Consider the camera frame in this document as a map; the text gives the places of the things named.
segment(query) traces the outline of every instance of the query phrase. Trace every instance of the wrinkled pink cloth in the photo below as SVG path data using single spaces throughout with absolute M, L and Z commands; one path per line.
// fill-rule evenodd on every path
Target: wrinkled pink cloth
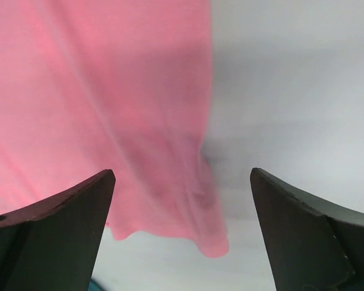
M 224 255 L 200 155 L 211 70 L 209 0 L 0 1 L 0 213 L 108 168 L 116 239 Z

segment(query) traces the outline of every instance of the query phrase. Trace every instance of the pink cloth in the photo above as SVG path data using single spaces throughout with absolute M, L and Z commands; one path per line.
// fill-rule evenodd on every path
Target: pink cloth
M 0 213 L 109 168 L 108 225 L 228 242 L 200 155 L 209 0 L 0 1 Z

